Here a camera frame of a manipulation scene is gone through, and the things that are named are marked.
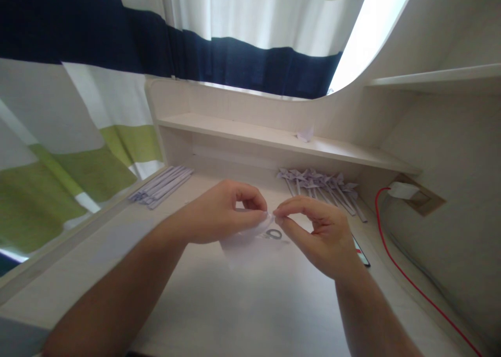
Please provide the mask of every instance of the hand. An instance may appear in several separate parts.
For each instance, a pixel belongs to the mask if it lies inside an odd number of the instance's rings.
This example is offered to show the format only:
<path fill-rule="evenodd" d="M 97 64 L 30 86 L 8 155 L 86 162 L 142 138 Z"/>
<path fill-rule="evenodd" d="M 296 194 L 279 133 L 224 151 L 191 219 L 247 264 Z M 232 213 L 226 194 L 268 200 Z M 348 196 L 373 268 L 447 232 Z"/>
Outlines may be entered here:
<path fill-rule="evenodd" d="M 293 213 L 308 216 L 313 224 L 311 234 L 287 217 Z M 279 205 L 273 214 L 275 222 L 306 258 L 331 279 L 349 278 L 354 268 L 362 266 L 348 220 L 339 208 L 309 197 L 296 196 Z"/>
<path fill-rule="evenodd" d="M 252 211 L 235 211 L 237 201 Z M 205 244 L 255 227 L 266 218 L 267 209 L 256 187 L 224 180 L 165 219 L 162 229 L 184 243 Z"/>

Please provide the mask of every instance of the white desk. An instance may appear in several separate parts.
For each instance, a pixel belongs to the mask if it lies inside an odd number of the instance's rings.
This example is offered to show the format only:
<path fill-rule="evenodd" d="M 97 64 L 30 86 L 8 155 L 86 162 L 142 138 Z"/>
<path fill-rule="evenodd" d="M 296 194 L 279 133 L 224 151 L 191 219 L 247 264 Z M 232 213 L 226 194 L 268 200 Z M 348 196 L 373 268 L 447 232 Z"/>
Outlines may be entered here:
<path fill-rule="evenodd" d="M 0 316 L 53 327 L 117 262 L 91 262 L 110 230 L 150 218 L 158 223 L 222 178 L 257 186 L 270 209 L 290 197 L 274 171 L 196 156 L 185 165 L 195 174 L 155 211 L 127 206 L 0 307 Z M 362 207 L 369 223 L 350 217 L 352 232 L 412 339 L 427 356 L 463 355 L 381 262 L 366 235 L 376 228 L 374 215 Z M 305 217 L 295 219 L 311 229 Z M 158 356 L 349 355 L 334 282 L 292 243 L 237 272 L 229 270 L 219 243 L 190 245 L 133 349 Z"/>

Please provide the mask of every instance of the forearm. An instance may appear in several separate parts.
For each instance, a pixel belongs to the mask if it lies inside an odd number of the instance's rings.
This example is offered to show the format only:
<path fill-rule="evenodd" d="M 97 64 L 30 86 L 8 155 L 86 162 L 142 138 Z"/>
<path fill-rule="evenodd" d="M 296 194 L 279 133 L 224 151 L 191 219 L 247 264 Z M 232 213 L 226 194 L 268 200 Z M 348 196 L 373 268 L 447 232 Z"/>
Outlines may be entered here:
<path fill-rule="evenodd" d="M 365 267 L 356 264 L 350 271 L 336 281 L 336 293 L 351 354 L 421 356 Z"/>
<path fill-rule="evenodd" d="M 153 229 L 64 315 L 44 356 L 125 353 L 185 249 L 169 227 L 167 219 Z"/>

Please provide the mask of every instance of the green stripe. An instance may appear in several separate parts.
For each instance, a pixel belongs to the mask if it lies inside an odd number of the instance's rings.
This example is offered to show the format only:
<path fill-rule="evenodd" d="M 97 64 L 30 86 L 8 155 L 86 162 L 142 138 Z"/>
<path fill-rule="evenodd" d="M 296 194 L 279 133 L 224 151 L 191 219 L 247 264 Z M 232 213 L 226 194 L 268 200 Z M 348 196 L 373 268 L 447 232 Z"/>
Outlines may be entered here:
<path fill-rule="evenodd" d="M 31 253 L 86 209 L 41 162 L 0 172 L 0 246 Z"/>
<path fill-rule="evenodd" d="M 126 166 L 135 162 L 163 160 L 157 133 L 152 125 L 113 125 L 100 131 L 107 146 Z"/>
<path fill-rule="evenodd" d="M 78 186 L 75 180 L 66 172 L 63 167 L 54 160 L 52 154 L 47 151 L 41 144 L 34 144 L 28 146 L 29 149 L 37 155 L 39 160 L 54 174 L 54 176 L 61 182 L 61 184 L 69 191 L 73 196 L 77 196 L 83 193 L 84 190 Z"/>
<path fill-rule="evenodd" d="M 136 176 L 106 146 L 52 156 L 96 202 L 109 200 L 136 182 Z"/>

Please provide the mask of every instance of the plug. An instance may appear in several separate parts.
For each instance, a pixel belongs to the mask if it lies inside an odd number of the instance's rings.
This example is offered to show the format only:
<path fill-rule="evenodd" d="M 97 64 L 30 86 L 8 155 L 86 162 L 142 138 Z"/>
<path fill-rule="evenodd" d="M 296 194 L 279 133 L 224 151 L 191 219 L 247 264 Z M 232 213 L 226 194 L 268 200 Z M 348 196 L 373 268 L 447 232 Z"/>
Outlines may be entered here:
<path fill-rule="evenodd" d="M 392 182 L 389 188 L 388 194 L 399 199 L 411 199 L 419 191 L 417 186 L 404 182 Z"/>

